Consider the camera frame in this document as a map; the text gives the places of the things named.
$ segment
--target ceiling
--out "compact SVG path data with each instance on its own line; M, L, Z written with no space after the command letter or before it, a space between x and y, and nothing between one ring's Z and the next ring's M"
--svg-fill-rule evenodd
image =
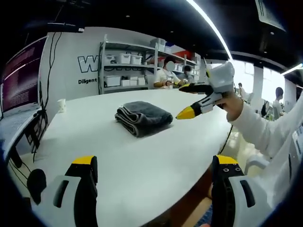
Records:
M92 5L83 7L65 4L56 21L133 30L164 38L209 59L227 59L227 54L210 26L185 0L90 1ZM255 0L196 0L196 3L208 14L231 51L251 54L233 54L233 58L279 72L284 70L259 57L270 59L286 68L292 68L301 62L300 53L296 50L298 46L294 46L295 42L286 32L259 21ZM62 6L61 2L54 0L26 1L17 6L10 4L7 11L18 15L18 19L12 19L5 25L6 41L2 45L6 49L10 46L10 49L2 60L2 65L25 43L46 34L47 30L41 26L30 31L25 29L29 22L32 27L38 27L43 21L54 21ZM298 72L286 77L303 86Z

